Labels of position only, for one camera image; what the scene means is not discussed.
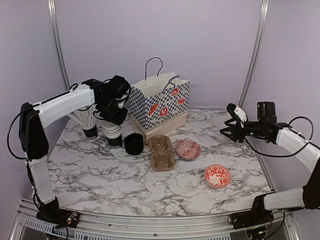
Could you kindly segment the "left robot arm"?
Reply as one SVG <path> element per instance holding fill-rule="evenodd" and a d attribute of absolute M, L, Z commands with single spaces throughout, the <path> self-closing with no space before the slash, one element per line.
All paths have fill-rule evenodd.
<path fill-rule="evenodd" d="M 63 211 L 53 191 L 48 171 L 49 142 L 45 129 L 55 121 L 81 108 L 94 106 L 100 120 L 121 125 L 128 110 L 123 107 L 132 87 L 115 75 L 99 81 L 89 79 L 43 101 L 24 103 L 14 118 L 19 121 L 18 137 L 26 161 L 27 175 L 40 204 L 39 210 L 53 223 L 63 219 Z"/>

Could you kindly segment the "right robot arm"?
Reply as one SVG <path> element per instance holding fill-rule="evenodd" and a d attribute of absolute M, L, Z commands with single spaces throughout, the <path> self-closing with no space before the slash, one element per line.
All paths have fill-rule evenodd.
<path fill-rule="evenodd" d="M 230 119 L 220 133 L 233 142 L 249 143 L 248 138 L 274 144 L 286 151 L 286 154 L 263 153 L 249 143 L 248 146 L 257 155 L 273 160 L 296 159 L 309 171 L 310 176 L 303 186 L 268 193 L 256 197 L 247 219 L 258 224 L 267 213 L 274 210 L 318 210 L 320 208 L 320 147 L 310 135 L 303 136 L 292 124 L 277 120 L 276 106 L 272 101 L 257 103 L 257 120 L 248 120 L 244 110 L 230 103 L 226 107 Z"/>

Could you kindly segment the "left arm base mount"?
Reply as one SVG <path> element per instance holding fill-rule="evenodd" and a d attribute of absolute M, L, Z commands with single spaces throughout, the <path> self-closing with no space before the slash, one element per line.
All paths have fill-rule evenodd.
<path fill-rule="evenodd" d="M 79 222 L 80 213 L 76 211 L 58 209 L 58 212 L 54 215 L 38 212 L 36 214 L 36 218 L 62 227 L 76 228 Z"/>

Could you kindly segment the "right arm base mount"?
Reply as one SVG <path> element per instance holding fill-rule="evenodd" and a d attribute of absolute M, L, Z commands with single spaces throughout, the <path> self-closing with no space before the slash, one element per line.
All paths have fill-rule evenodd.
<path fill-rule="evenodd" d="M 231 214 L 227 222 L 233 226 L 234 230 L 237 230 L 265 224 L 273 220 L 272 211 L 254 212 L 253 210 L 248 210 Z"/>

